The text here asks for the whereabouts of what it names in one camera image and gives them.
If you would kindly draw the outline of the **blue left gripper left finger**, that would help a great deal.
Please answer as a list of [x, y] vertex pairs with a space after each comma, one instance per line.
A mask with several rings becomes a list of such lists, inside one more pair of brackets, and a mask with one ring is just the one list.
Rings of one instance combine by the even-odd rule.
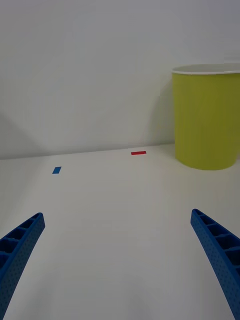
[[0, 239], [0, 319], [5, 316], [30, 255], [45, 229], [41, 212]]

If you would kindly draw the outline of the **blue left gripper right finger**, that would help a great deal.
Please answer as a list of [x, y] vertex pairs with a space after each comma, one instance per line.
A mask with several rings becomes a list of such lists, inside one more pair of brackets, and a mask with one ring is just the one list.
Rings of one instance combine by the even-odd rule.
[[191, 212], [195, 231], [225, 295], [233, 317], [240, 319], [240, 239], [198, 209]]

